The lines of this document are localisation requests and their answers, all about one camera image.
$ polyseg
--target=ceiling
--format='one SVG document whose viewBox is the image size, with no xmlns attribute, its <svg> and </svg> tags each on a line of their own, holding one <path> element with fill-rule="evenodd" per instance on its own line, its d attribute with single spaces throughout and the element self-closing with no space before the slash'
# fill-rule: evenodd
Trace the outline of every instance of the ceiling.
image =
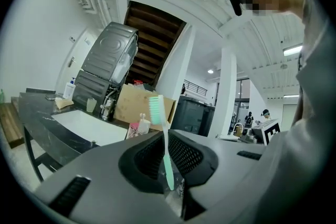
<svg viewBox="0 0 336 224">
<path fill-rule="evenodd" d="M 197 27 L 199 33 L 191 61 L 200 68 L 218 69 L 220 50 L 229 43 L 237 64 L 268 98 L 298 93 L 298 55 L 284 57 L 282 50 L 303 41 L 303 24 L 292 14 L 235 16 L 228 0 L 81 0 L 100 28 L 110 21 L 123 23 L 128 1 L 137 1 L 170 13 Z M 281 69 L 286 63 L 287 69 Z"/>
</svg>

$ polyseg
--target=wooden stair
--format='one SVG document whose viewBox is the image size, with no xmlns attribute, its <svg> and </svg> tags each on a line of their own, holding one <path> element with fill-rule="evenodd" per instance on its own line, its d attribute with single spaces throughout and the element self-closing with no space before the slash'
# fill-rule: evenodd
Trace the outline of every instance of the wooden stair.
<svg viewBox="0 0 336 224">
<path fill-rule="evenodd" d="M 11 103 L 0 104 L 0 121 L 11 148 L 25 143 L 23 125 L 18 116 L 18 97 L 12 97 Z"/>
<path fill-rule="evenodd" d="M 162 67 L 186 23 L 157 8 L 130 2 L 124 24 L 139 30 L 139 51 L 125 82 L 141 80 L 155 87 Z"/>
</svg>

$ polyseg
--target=railing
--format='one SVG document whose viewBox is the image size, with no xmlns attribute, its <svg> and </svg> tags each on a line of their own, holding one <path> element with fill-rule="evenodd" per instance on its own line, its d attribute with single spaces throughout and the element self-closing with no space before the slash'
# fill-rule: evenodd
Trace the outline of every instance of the railing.
<svg viewBox="0 0 336 224">
<path fill-rule="evenodd" d="M 192 91 L 192 92 L 196 92 L 200 95 L 204 95 L 206 96 L 206 92 L 207 92 L 207 89 L 204 89 L 190 81 L 187 81 L 187 80 L 184 80 L 184 86 L 186 89 Z"/>
</svg>

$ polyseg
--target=white sink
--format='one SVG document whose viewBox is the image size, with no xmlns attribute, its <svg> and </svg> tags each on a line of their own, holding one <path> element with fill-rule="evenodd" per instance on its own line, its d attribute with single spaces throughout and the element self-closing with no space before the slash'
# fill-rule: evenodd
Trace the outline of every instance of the white sink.
<svg viewBox="0 0 336 224">
<path fill-rule="evenodd" d="M 99 146 L 122 141 L 127 133 L 127 129 L 99 120 L 80 110 L 53 115 L 53 118 L 66 129 L 87 141 L 95 141 Z"/>
</svg>

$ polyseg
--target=ceiling light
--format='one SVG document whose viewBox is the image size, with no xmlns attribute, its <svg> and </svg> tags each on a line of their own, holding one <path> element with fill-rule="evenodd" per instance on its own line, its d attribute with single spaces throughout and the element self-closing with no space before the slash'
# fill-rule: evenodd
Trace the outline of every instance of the ceiling light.
<svg viewBox="0 0 336 224">
<path fill-rule="evenodd" d="M 283 98 L 291 98 L 291 97 L 299 97 L 298 94 L 293 94 L 293 95 L 284 95 Z"/>
<path fill-rule="evenodd" d="M 298 54 L 302 49 L 302 45 L 294 48 L 285 49 L 283 56 L 289 56 L 292 54 Z"/>
</svg>

